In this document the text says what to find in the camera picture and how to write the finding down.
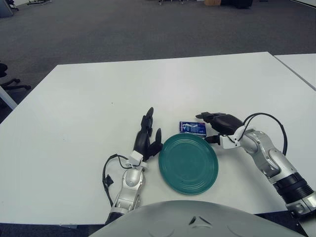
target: black cable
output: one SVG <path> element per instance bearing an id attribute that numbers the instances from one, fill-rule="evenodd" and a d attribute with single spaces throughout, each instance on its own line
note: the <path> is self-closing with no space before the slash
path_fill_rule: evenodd
<path id="1" fill-rule="evenodd" d="M 274 117 L 274 116 L 272 116 L 272 115 L 269 115 L 269 114 L 267 114 L 267 113 L 255 113 L 255 114 L 249 115 L 249 116 L 243 121 L 243 123 L 242 123 L 242 125 L 245 125 L 246 122 L 247 122 L 247 120 L 249 119 L 249 121 L 248 121 L 248 123 L 247 123 L 245 129 L 243 130 L 243 132 L 242 132 L 240 138 L 238 139 L 238 141 L 240 141 L 241 138 L 243 137 L 243 135 L 244 135 L 245 131 L 247 130 L 247 128 L 248 128 L 248 126 L 249 126 L 251 120 L 252 120 L 254 117 L 258 116 L 258 115 L 266 115 L 266 116 L 269 116 L 269 117 L 273 118 L 275 121 L 277 121 L 277 123 L 279 124 L 279 126 L 280 126 L 280 128 L 281 128 L 281 130 L 282 130 L 282 134 L 283 134 L 283 152 L 282 152 L 282 153 L 283 153 L 284 155 L 286 155 L 286 152 L 287 152 L 287 136 L 286 136 L 285 129 L 284 129 L 282 123 L 281 123 L 276 117 Z"/>
<path id="2" fill-rule="evenodd" d="M 124 167 L 123 165 L 122 165 L 122 163 L 121 163 L 121 161 L 120 161 L 120 158 L 123 158 L 123 159 L 127 159 L 126 157 L 123 157 L 123 156 L 120 156 L 120 155 L 118 155 L 118 161 L 119 161 L 119 164 L 120 164 L 120 166 L 123 168 L 123 169 L 131 169 L 132 167 Z"/>
<path id="3" fill-rule="evenodd" d="M 119 164 L 123 169 L 131 169 L 132 167 L 138 167 L 138 166 L 140 166 L 140 163 L 141 163 L 141 162 L 139 162 L 138 165 L 133 165 L 131 167 L 124 167 L 122 165 L 120 158 L 123 158 L 125 160 L 128 160 L 128 158 L 126 158 L 125 156 L 118 155 L 118 154 L 114 154 L 114 155 L 110 156 L 108 158 L 107 162 L 105 162 L 105 165 L 103 167 L 103 172 L 102 172 L 102 183 L 103 183 L 104 191 L 108 196 L 111 207 L 113 206 L 113 201 L 110 197 L 109 186 L 113 183 L 113 180 L 111 179 L 111 177 L 109 175 L 105 176 L 105 170 L 106 170 L 106 167 L 107 167 L 107 164 L 109 163 L 109 161 L 116 158 L 116 157 L 118 157 Z"/>

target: green plate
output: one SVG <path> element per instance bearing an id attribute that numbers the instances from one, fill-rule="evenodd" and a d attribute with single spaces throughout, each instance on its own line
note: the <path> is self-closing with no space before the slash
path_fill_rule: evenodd
<path id="1" fill-rule="evenodd" d="M 174 190 L 189 195 L 208 190 L 218 174 L 212 147 L 202 138 L 181 133 L 170 137 L 159 155 L 159 169 Z"/>

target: chair leg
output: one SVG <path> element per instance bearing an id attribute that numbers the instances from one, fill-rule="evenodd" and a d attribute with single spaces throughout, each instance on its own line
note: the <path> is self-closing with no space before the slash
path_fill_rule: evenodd
<path id="1" fill-rule="evenodd" d="M 11 83 L 19 83 L 21 80 L 20 79 L 16 79 L 16 78 L 13 78 L 12 80 L 8 81 L 8 82 L 5 82 L 5 83 L 2 83 L 1 86 L 7 86 L 7 85 L 10 85 Z"/>
<path id="2" fill-rule="evenodd" d="M 19 89 L 19 88 L 25 88 L 27 90 L 31 89 L 30 85 L 15 85 L 15 86 L 3 86 L 2 87 L 4 90 L 14 90 L 14 89 Z"/>

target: table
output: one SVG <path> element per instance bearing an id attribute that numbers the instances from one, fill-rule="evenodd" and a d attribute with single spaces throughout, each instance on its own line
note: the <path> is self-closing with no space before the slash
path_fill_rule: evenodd
<path id="1" fill-rule="evenodd" d="M 160 127 L 163 142 L 178 133 L 179 121 L 195 121 L 200 112 L 276 116 L 287 132 L 288 159 L 315 189 L 315 101 L 316 93 L 267 52 L 58 65 L 0 124 L 0 222 L 103 224 L 110 211 L 103 165 L 112 154 L 131 152 L 151 106 L 153 134 Z M 258 117 L 252 125 L 282 149 L 277 123 Z M 207 134 L 215 134 L 210 126 Z M 212 147 L 219 174 L 208 191 L 173 191 L 156 156 L 148 161 L 141 204 L 193 199 L 250 213 L 285 210 L 242 148 Z M 109 163 L 112 198 L 123 172 L 118 161 Z"/>
<path id="2" fill-rule="evenodd" d="M 316 53 L 275 56 L 316 91 Z"/>

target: label on box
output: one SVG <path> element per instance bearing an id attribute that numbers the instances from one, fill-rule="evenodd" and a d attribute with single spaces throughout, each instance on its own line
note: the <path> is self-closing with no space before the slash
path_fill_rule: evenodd
<path id="1" fill-rule="evenodd" d="M 204 122 L 180 122 L 180 133 L 190 133 L 199 136 L 206 136 Z"/>

